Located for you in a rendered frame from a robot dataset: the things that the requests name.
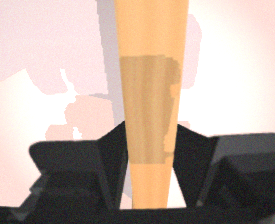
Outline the light wooden board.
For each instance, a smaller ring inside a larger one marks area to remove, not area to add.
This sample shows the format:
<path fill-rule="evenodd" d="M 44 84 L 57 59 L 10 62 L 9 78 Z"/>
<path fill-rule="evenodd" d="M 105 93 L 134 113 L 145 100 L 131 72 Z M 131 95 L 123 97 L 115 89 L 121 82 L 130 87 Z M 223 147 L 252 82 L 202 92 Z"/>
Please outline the light wooden board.
<path fill-rule="evenodd" d="M 114 0 L 134 209 L 167 208 L 188 0 Z"/>

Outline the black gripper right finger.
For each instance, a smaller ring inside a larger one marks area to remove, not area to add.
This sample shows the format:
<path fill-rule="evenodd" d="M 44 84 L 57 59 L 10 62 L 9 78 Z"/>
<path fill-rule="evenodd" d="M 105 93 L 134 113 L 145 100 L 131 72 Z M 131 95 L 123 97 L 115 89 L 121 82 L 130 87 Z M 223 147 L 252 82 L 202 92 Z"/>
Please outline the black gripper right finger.
<path fill-rule="evenodd" d="M 204 136 L 177 123 L 172 169 L 186 207 L 203 206 L 221 158 L 275 152 L 275 132 Z"/>

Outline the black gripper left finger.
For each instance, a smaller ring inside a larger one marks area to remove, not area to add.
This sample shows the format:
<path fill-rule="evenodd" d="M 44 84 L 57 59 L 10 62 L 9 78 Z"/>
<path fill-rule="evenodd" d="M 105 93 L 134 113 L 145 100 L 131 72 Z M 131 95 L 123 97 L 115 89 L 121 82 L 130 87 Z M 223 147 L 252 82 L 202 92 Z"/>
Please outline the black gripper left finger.
<path fill-rule="evenodd" d="M 125 120 L 97 140 L 46 140 L 28 147 L 39 170 L 94 171 L 107 208 L 121 209 L 128 147 Z"/>

